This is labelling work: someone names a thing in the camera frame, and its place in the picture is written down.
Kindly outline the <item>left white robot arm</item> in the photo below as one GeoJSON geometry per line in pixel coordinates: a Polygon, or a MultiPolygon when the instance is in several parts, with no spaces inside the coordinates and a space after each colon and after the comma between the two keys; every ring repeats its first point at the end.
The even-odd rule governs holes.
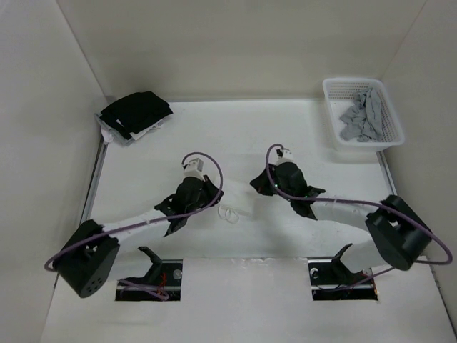
{"type": "Polygon", "coordinates": [[[145,234],[158,232],[167,237],[183,228],[188,218],[219,203],[224,195],[206,175],[186,176],[176,191],[151,211],[117,223],[82,222],[46,268],[57,272],[81,298],[99,291],[115,279],[126,289],[141,290],[162,301],[168,293],[154,283],[161,276],[162,259],[146,246],[145,234]],[[118,267],[118,254],[128,244],[147,256],[127,275],[128,267],[118,267]]]}

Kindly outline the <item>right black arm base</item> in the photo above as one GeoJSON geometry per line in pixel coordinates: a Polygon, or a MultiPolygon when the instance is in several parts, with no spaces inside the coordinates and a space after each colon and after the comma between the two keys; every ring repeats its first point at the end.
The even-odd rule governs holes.
{"type": "Polygon", "coordinates": [[[347,244],[333,257],[308,260],[311,296],[314,301],[377,300],[372,271],[350,272],[341,262],[343,253],[351,246],[347,244]]]}

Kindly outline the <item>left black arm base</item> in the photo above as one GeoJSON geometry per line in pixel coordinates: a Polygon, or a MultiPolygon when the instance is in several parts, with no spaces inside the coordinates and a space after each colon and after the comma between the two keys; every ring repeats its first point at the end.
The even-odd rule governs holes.
{"type": "Polygon", "coordinates": [[[179,302],[184,261],[162,259],[149,247],[139,247],[143,264],[127,262],[127,275],[117,281],[117,302],[179,302]]]}

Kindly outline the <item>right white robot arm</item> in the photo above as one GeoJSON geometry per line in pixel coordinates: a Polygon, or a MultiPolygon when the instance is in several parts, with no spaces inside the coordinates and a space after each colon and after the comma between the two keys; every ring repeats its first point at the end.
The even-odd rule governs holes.
{"type": "Polygon", "coordinates": [[[366,242],[345,245],[335,255],[331,274],[338,282],[349,282],[364,269],[386,264],[407,271],[431,242],[423,230],[385,209],[319,201],[331,195],[307,184],[293,162],[269,164],[250,185],[264,196],[281,195],[301,217],[349,225],[371,235],[366,242]]]}

